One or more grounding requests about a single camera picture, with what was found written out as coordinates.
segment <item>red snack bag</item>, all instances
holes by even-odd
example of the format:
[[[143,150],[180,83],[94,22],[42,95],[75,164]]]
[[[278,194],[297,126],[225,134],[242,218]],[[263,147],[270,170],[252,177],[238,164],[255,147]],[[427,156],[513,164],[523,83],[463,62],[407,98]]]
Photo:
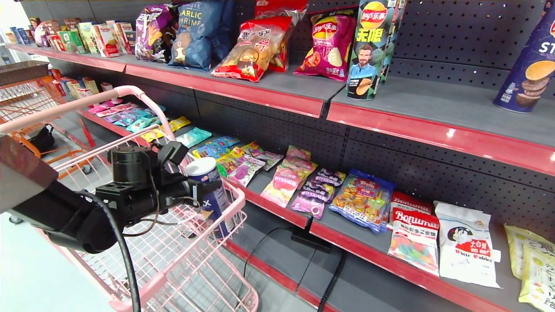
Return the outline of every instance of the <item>red snack bag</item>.
[[[276,72],[286,72],[289,66],[289,54],[287,44],[289,37],[297,23],[302,20],[309,6],[308,0],[260,0],[256,1],[254,9],[255,18],[267,18],[274,16],[290,16],[291,26],[280,42],[277,53],[270,60],[268,69]]]
[[[212,75],[260,80],[291,23],[290,16],[251,19],[241,24],[237,44]]]

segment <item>chip canister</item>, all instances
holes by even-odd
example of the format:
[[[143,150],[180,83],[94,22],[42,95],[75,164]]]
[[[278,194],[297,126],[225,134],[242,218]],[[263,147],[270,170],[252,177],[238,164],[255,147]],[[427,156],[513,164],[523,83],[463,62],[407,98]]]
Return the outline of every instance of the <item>chip canister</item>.
[[[185,173],[193,180],[203,184],[221,181],[220,174],[216,168],[216,159],[213,157],[202,157],[192,161],[185,167]],[[210,225],[221,217],[222,212],[229,206],[229,201],[225,194],[224,186],[207,194],[201,200],[200,212],[205,221]],[[229,235],[234,227],[233,221],[221,222],[220,226],[214,230],[216,238],[224,238]]]

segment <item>yellow snack bag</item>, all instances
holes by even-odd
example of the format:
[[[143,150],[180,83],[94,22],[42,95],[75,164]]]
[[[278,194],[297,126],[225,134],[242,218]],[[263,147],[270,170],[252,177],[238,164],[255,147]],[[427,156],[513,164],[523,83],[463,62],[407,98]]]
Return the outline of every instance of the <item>yellow snack bag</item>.
[[[543,312],[555,311],[555,256],[524,245],[522,289],[518,302]]]
[[[516,278],[521,279],[523,248],[528,245],[541,252],[555,256],[555,244],[529,230],[505,225],[511,255],[511,269]]]

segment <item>blue canister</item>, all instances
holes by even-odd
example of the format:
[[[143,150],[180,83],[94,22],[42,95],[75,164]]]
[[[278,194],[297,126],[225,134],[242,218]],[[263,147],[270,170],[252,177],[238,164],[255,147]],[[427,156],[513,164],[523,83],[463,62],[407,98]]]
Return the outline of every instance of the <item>blue canister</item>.
[[[555,71],[555,10],[545,14],[530,35],[528,42],[493,103],[517,113],[530,113]]]
[[[187,173],[189,178],[202,183],[221,181],[220,174],[216,168],[216,159],[213,157],[202,157],[192,161],[185,167],[185,173]],[[216,191],[207,194],[199,204],[204,219],[209,225],[212,224],[221,217],[221,213],[229,206],[224,186],[222,185]],[[216,238],[228,236],[233,226],[233,222],[222,222],[220,227],[214,230],[214,235]]]

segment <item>gummy candy bag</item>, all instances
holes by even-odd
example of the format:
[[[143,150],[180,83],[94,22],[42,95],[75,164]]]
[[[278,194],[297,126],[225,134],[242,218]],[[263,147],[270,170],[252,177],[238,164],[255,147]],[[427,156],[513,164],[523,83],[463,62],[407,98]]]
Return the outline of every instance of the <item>gummy candy bag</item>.
[[[393,208],[393,235],[388,254],[439,276],[437,231],[440,222],[433,215]]]

